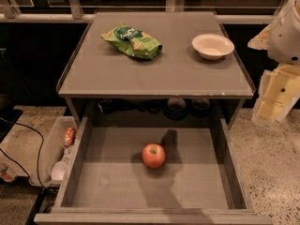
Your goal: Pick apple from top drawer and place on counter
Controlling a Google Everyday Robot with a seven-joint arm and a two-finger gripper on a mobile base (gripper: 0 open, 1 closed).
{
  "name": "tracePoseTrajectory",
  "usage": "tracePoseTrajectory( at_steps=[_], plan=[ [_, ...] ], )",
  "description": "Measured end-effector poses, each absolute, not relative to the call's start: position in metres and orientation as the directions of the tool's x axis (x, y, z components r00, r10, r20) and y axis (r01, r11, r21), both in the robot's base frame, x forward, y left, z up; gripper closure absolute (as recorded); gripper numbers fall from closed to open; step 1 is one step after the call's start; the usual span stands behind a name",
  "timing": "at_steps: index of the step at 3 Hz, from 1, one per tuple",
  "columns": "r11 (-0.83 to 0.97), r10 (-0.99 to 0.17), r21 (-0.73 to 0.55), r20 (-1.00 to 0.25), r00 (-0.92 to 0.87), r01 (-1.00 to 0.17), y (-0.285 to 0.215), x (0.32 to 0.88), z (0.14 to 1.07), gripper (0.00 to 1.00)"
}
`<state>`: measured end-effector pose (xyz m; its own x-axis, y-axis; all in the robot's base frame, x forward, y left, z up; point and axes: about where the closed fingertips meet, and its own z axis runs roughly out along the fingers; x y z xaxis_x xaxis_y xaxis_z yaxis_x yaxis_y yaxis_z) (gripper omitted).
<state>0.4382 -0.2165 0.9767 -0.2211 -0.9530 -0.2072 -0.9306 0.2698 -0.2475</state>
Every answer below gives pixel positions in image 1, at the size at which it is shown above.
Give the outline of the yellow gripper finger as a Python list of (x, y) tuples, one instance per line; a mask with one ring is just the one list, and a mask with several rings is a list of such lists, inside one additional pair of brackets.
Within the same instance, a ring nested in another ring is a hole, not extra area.
[(300, 98), (300, 66), (279, 64), (265, 70), (258, 89), (252, 122), (281, 122)]
[(264, 29), (252, 38), (247, 46), (254, 50), (267, 50), (268, 49), (268, 36), (270, 31), (270, 25), (264, 27)]

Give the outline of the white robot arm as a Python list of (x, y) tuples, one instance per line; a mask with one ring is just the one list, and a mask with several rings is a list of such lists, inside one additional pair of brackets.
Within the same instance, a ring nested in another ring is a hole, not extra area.
[(278, 62), (261, 76), (252, 121), (257, 125), (282, 121), (300, 98), (300, 0), (289, 0), (247, 46), (266, 50)]

